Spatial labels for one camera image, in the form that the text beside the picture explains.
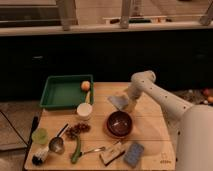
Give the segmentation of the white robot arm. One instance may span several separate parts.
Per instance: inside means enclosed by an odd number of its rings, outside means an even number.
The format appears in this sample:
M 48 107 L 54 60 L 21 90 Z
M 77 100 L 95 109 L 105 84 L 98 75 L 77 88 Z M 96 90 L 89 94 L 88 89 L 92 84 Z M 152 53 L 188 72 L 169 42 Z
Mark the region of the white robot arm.
M 176 171 L 213 171 L 213 107 L 195 105 L 155 84 L 153 71 L 131 76 L 126 89 L 131 100 L 146 93 L 179 122 Z

